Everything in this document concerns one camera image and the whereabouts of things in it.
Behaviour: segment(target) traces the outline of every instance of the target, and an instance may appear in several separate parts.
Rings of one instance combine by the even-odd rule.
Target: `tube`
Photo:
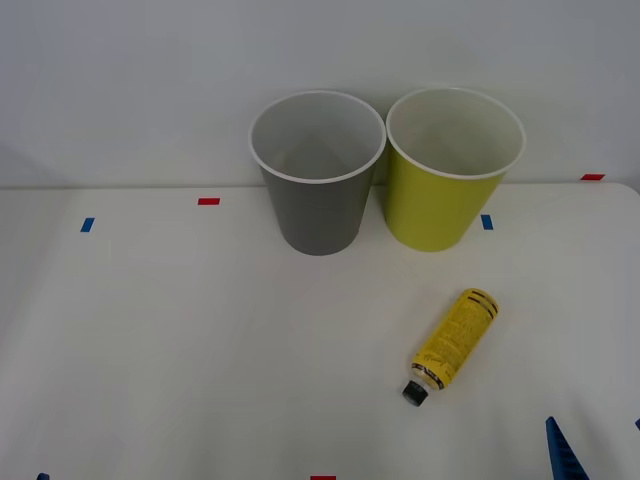
[[[402,396],[420,406],[430,390],[449,386],[493,320],[498,304],[487,292],[470,288],[462,292],[436,331],[411,363],[412,379]]]

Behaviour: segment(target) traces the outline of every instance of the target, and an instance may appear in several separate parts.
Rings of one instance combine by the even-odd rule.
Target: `table surface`
[[[425,254],[383,194],[310,257],[259,187],[1,191],[2,477],[539,480],[553,415],[592,479],[639,478],[640,197],[504,185],[493,231]],[[413,407],[411,355],[466,287],[500,316]]]

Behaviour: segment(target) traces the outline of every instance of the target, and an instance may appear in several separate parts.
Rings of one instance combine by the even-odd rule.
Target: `paper cup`
[[[497,100],[463,88],[410,93],[387,116],[393,235],[416,250],[462,238],[525,148],[522,122]]]
[[[344,93],[298,93],[258,116],[249,144],[293,248],[328,255],[354,240],[385,143],[380,115]]]

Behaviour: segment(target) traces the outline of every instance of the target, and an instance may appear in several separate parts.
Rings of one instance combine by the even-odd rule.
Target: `gray cup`
[[[380,115],[345,93],[297,93],[258,116],[249,144],[289,245],[329,255],[354,240],[386,140]]]

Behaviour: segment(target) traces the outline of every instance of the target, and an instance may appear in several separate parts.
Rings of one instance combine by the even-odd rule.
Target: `white wall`
[[[15,0],[0,4],[1,185],[260,183],[252,117],[306,88],[386,113],[423,85],[523,119],[511,180],[640,187],[637,0]]]

